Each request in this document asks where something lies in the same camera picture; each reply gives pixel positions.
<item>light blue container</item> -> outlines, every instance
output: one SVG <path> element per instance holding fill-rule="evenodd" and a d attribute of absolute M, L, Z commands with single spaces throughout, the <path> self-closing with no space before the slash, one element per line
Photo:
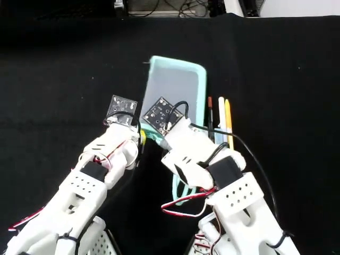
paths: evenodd
<path fill-rule="evenodd" d="M 206 104 L 207 72 L 198 64 L 187 61 L 153 56 L 150 59 L 150 70 L 147 88 L 144 95 L 143 105 L 140 114 L 141 127 L 148 138 L 155 140 L 158 144 L 163 137 L 142 118 L 152 105 L 164 97 L 172 105 L 179 101 L 187 101 L 189 104 L 189 118 L 197 124 L 203 125 Z M 184 113 L 184 106 L 178 108 Z M 173 199 L 178 199 L 177 189 L 180 179 L 173 177 Z M 196 188 L 189 189 L 185 185 L 182 197 L 195 193 Z"/>

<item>black wire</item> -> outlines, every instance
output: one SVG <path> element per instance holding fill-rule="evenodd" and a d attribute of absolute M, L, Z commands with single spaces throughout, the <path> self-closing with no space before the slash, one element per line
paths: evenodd
<path fill-rule="evenodd" d="M 178 102 L 177 104 L 175 104 L 170 112 L 168 113 L 168 115 L 166 116 L 166 120 L 165 120 L 165 126 L 164 126 L 164 129 L 167 130 L 168 129 L 168 125 L 169 125 L 169 122 L 170 122 L 170 118 L 171 118 L 171 115 L 172 113 L 181 105 L 185 105 L 185 113 L 184 113 L 184 116 L 185 118 L 188 118 L 188 113 L 189 113 L 189 104 L 187 101 L 180 101 Z"/>
<path fill-rule="evenodd" d="M 109 125 L 109 123 L 107 122 L 107 119 L 110 118 L 110 117 L 112 117 L 112 116 L 114 116 L 114 115 L 117 115 L 117 114 L 123 114 L 123 115 L 131 116 L 131 117 L 132 117 L 132 121 L 133 121 L 134 119 L 136 119 L 136 121 L 137 121 L 139 137 L 138 137 L 138 155 L 137 155 L 137 160 L 136 160 L 136 162 L 138 162 L 139 159 L 140 159 L 141 152 L 142 152 L 142 142 L 141 142 L 141 141 L 142 141 L 142 140 L 141 140 L 141 136 L 142 136 L 141 130 L 142 130 L 142 128 L 141 128 L 141 124 L 140 124 L 139 118 L 138 118 L 137 116 L 135 116 L 134 114 L 132 114 L 132 113 L 124 112 L 124 111 L 118 111 L 118 112 L 114 112 L 114 113 L 111 113 L 111 114 L 107 115 L 107 116 L 105 117 L 103 123 L 104 123 L 105 125 Z"/>
<path fill-rule="evenodd" d="M 208 8 L 206 7 L 206 5 L 203 2 L 200 2 L 199 0 L 196 0 L 196 2 L 198 3 L 197 5 L 202 5 L 205 8 L 204 14 L 203 15 L 197 15 L 196 13 L 192 12 L 191 8 L 193 8 L 194 6 L 188 5 L 188 10 L 191 12 L 192 15 L 194 15 L 194 16 L 196 16 L 198 18 L 204 18 L 207 15 L 207 13 L 208 13 Z"/>
<path fill-rule="evenodd" d="M 160 0 L 157 0 L 157 3 L 155 5 L 155 7 L 152 9 L 152 11 L 146 15 L 135 15 L 135 14 L 131 14 L 129 13 L 129 16 L 133 16 L 133 17 L 139 17 L 139 18 L 145 18 L 147 16 L 150 16 L 151 14 L 153 14 L 155 12 L 155 10 L 158 8 Z"/>
<path fill-rule="evenodd" d="M 211 131 L 211 132 L 214 132 L 214 133 L 219 133 L 219 134 L 226 134 L 226 135 L 231 135 L 232 137 L 235 137 L 236 139 L 239 140 L 239 142 L 246 148 L 246 150 L 248 151 L 248 153 L 252 156 L 252 158 L 254 159 L 255 163 L 257 164 L 258 168 L 260 169 L 261 171 L 261 174 L 263 175 L 264 179 L 265 179 L 265 182 L 267 183 L 267 186 L 268 186 L 268 190 L 269 190 L 269 193 L 270 193 L 270 196 L 271 196 L 271 200 L 272 200 L 272 203 L 273 203 L 273 211 L 274 211 L 274 215 L 275 215 L 275 218 L 277 220 L 277 222 L 279 222 L 279 218 L 278 218 L 278 209 L 277 209 L 277 205 L 276 205 L 276 199 L 275 199 L 275 195 L 274 195 L 274 191 L 273 191 L 273 188 L 270 184 L 270 181 L 268 179 L 268 176 L 265 172 L 265 170 L 263 169 L 260 161 L 258 161 L 257 157 L 254 155 L 254 153 L 249 149 L 249 147 L 247 146 L 247 144 L 236 134 L 233 134 L 233 133 L 228 133 L 228 132 L 224 132 L 224 131 L 219 131 L 219 130 L 214 130 L 214 129 L 208 129 L 204 126 L 198 126 L 196 124 L 193 124 L 191 123 L 190 124 L 191 126 L 193 126 L 194 128 L 197 128 L 197 129 L 202 129 L 202 130 L 206 130 L 206 131 Z"/>
<path fill-rule="evenodd" d="M 209 165 L 209 163 L 212 161 L 212 159 L 224 148 L 228 148 L 228 143 L 227 142 L 223 142 L 221 143 L 213 152 L 212 154 L 209 156 L 209 158 L 207 158 L 206 161 L 204 161 L 205 165 Z"/>
<path fill-rule="evenodd" d="M 94 217 L 96 215 L 97 212 L 94 213 L 94 215 L 90 218 L 90 220 L 85 224 L 84 228 L 82 229 L 82 231 L 80 232 L 78 238 L 77 238 L 77 242 L 75 243 L 75 250 L 74 250 L 74 255 L 79 255 L 79 247 L 80 247 L 80 241 L 83 238 L 85 232 L 87 231 L 87 229 L 91 226 L 91 224 L 93 223 Z"/>

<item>pencil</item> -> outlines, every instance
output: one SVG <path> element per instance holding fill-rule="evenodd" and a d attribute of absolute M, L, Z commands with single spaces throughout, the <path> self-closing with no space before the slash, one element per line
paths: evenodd
<path fill-rule="evenodd" d="M 230 110 L 230 103 L 229 100 L 225 100 L 225 120 L 226 120 L 226 126 L 227 126 L 227 132 L 228 133 L 233 133 L 232 129 L 232 113 Z M 228 135 L 228 143 L 229 143 L 229 148 L 232 150 L 234 149 L 234 140 L 231 135 Z"/>
<path fill-rule="evenodd" d="M 210 131 L 208 131 L 208 137 L 211 139 L 211 141 L 214 142 L 214 134 L 212 129 L 214 129 L 214 122 L 213 122 L 213 100 L 211 97 L 208 97 L 208 129 L 210 129 Z"/>

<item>table surface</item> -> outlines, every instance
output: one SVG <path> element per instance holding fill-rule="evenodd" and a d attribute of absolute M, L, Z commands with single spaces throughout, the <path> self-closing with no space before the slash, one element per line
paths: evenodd
<path fill-rule="evenodd" d="M 262 162 L 301 253 L 339 253 L 340 18 L 0 22 L 2 245 L 105 130 L 112 94 L 141 104 L 145 62 L 160 55 L 201 64 L 207 94 L 230 99 L 234 132 Z M 123 254 L 182 254 L 197 228 L 160 211 L 172 178 L 161 153 L 148 141 L 131 185 L 100 212 Z"/>

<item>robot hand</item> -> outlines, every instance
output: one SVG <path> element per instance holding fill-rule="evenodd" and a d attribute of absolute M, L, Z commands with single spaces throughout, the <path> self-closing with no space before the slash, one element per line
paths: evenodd
<path fill-rule="evenodd" d="M 107 190 L 125 169 L 135 167 L 139 145 L 140 129 L 111 123 L 84 148 L 75 168 L 39 215 L 9 241 L 6 255 L 86 254 L 105 228 L 95 214 Z"/>

